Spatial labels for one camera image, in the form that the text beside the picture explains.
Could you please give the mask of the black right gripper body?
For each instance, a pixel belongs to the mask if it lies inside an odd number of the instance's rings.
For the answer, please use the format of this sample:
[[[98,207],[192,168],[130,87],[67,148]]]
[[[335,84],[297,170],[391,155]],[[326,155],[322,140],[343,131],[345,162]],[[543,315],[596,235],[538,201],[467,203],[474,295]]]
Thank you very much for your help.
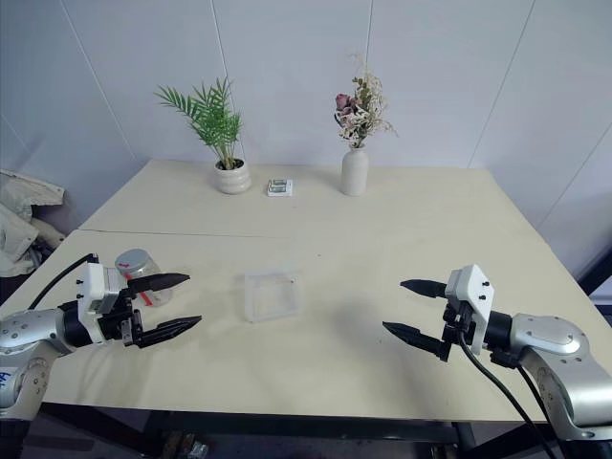
[[[457,305],[448,303],[443,314],[445,327],[442,335],[443,355],[448,355],[453,344],[460,343],[460,335],[464,335],[466,344],[473,340],[473,310],[470,304],[461,300]]]

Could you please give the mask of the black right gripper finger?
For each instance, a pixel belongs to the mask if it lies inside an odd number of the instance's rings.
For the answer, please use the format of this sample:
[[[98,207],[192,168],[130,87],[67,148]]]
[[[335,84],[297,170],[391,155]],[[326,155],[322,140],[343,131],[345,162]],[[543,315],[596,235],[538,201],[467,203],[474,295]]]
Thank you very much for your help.
[[[430,298],[445,297],[447,285],[442,282],[427,279],[408,279],[400,283],[400,286],[409,291]]]
[[[447,361],[450,343],[423,334],[419,329],[397,323],[384,321],[382,326],[393,336],[409,346],[433,354],[440,361]]]

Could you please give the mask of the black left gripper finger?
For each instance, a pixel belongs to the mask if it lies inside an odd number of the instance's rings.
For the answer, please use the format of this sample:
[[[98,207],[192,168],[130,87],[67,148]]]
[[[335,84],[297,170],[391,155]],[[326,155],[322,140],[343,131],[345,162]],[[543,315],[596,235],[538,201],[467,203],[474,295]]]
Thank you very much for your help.
[[[131,295],[148,291],[158,292],[171,289],[189,279],[189,275],[182,273],[155,273],[128,280],[127,290]]]
[[[201,316],[179,317],[160,323],[156,328],[142,332],[138,336],[138,346],[149,347],[166,340],[174,339],[194,327],[201,320]]]

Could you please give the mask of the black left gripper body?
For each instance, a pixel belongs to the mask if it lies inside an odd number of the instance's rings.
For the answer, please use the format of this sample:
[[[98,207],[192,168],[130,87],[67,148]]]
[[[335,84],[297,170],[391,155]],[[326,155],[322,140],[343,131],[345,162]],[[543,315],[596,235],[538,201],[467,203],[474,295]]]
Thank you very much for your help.
[[[132,301],[130,291],[121,290],[110,311],[98,319],[99,329],[105,339],[120,340],[124,346],[141,344],[141,313],[133,307]]]

